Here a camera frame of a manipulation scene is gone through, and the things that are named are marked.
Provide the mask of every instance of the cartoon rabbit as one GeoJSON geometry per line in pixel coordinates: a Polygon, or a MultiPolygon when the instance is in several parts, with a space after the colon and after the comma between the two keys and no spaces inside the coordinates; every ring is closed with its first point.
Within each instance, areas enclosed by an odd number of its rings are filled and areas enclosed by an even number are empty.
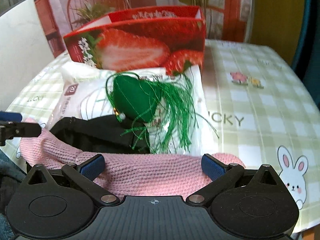
{"type": "Polygon", "coordinates": [[[307,198],[306,181],[303,175],[307,172],[308,160],[305,156],[300,156],[293,166],[291,154],[281,145],[278,148],[278,161],[282,168],[279,174],[280,179],[287,186],[300,210],[307,198]]]}

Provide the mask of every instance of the crosshair symbol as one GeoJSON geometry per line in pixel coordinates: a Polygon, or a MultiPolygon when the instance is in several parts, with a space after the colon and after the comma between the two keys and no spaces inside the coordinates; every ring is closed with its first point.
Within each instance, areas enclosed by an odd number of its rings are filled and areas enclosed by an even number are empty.
{"type": "Polygon", "coordinates": [[[155,205],[155,204],[158,204],[158,203],[161,202],[161,201],[159,201],[159,200],[157,200],[157,199],[153,199],[153,200],[151,200],[151,201],[149,201],[149,202],[151,202],[151,204],[155,205]]]}

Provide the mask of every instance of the printed background poster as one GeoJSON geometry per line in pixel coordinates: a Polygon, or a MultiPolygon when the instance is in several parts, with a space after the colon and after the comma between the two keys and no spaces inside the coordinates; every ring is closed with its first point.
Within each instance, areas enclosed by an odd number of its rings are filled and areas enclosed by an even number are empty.
{"type": "Polygon", "coordinates": [[[207,38],[244,41],[252,0],[35,0],[44,34],[55,57],[66,50],[63,36],[109,12],[155,5],[200,5],[207,38]]]}

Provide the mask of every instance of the yellow wall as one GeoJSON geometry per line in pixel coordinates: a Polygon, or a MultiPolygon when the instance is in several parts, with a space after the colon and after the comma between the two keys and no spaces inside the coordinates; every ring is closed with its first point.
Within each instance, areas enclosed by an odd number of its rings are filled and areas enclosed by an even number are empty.
{"type": "Polygon", "coordinates": [[[250,42],[273,48],[291,65],[303,10],[304,0],[255,0],[250,42]]]}

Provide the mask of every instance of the checkered tablecloth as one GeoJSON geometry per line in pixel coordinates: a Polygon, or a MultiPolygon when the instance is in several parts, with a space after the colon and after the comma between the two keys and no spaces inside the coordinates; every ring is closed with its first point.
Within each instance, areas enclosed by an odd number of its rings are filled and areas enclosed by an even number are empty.
{"type": "MultiPolygon", "coordinates": [[[[44,68],[8,111],[45,123],[60,98],[59,68],[67,61],[69,55],[61,54],[44,68]]],[[[304,155],[308,169],[301,179],[307,197],[294,231],[320,223],[320,113],[291,68],[269,47],[206,41],[202,82],[210,122],[219,135],[208,142],[215,152],[238,156],[248,169],[269,163],[278,173],[280,146],[287,149],[293,166],[304,155]]],[[[7,141],[1,149],[25,169],[19,142],[19,138],[7,141]]]]}

